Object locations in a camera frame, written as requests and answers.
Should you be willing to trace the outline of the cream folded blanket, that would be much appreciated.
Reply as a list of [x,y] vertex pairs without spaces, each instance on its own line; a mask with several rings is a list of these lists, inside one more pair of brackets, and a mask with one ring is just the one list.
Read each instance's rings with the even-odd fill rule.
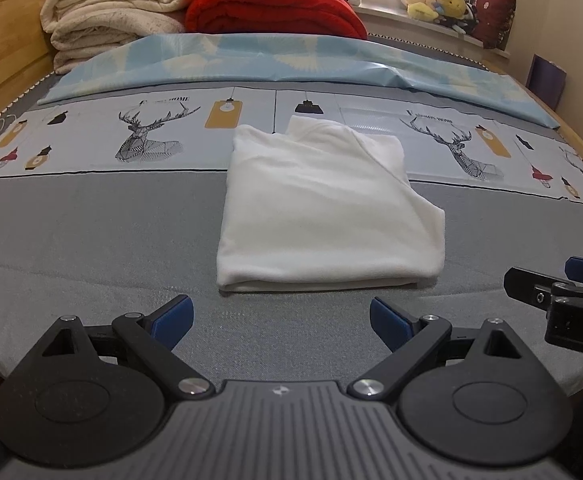
[[192,0],[45,0],[44,32],[56,50],[54,72],[64,75],[101,53],[143,37],[184,32]]

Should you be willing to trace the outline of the white garment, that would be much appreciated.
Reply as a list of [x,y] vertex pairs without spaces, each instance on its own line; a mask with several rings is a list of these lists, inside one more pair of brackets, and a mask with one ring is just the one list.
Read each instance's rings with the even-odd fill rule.
[[217,252],[223,292],[402,286],[438,278],[445,213],[415,192],[394,136],[295,116],[236,128]]

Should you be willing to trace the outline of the red folded blanket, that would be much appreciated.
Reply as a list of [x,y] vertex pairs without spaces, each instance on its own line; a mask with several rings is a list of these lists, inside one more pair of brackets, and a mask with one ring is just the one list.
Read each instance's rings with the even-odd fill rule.
[[365,40],[367,30],[346,0],[192,0],[187,32],[327,35]]

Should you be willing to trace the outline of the printed deer bed sheet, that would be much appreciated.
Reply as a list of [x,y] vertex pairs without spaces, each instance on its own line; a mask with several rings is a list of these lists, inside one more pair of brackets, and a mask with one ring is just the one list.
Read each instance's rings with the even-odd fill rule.
[[[0,140],[0,375],[64,314],[86,324],[194,302],[177,354],[214,382],[342,382],[386,356],[374,297],[457,326],[503,318],[568,392],[583,354],[544,340],[543,313],[506,297],[505,272],[561,274],[583,257],[583,161],[557,128],[426,92],[328,82],[159,84],[44,104]],[[394,136],[415,192],[445,213],[438,278],[402,286],[223,292],[226,176],[238,126],[293,117]]]

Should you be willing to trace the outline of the yellow plush toy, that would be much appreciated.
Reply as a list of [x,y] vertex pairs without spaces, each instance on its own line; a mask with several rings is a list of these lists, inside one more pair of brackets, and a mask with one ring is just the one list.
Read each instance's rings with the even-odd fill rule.
[[425,23],[456,25],[474,20],[474,12],[466,0],[400,0],[407,16]]

